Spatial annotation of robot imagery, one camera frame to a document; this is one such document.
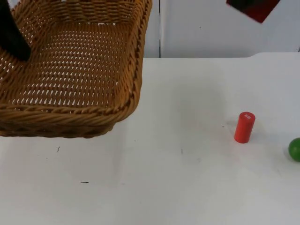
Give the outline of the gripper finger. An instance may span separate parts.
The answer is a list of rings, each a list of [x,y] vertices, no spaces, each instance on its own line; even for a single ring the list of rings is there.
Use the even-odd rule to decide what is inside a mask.
[[[246,9],[251,5],[251,0],[230,0],[230,5],[235,9]]]
[[[0,1],[0,46],[19,60],[30,58],[31,48],[18,29],[7,0]]]

